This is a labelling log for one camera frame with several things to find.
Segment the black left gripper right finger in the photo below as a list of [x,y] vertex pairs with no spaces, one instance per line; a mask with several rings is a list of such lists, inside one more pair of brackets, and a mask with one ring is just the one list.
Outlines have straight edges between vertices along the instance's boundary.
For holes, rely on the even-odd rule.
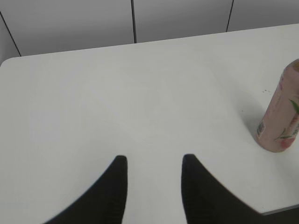
[[182,201],[189,224],[271,224],[227,190],[193,154],[182,161]]

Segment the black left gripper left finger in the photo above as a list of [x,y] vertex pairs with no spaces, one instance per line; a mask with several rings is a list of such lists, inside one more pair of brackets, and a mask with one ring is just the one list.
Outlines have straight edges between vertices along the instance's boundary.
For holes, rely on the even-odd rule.
[[121,224],[128,193],[128,161],[118,155],[101,177],[48,224]]

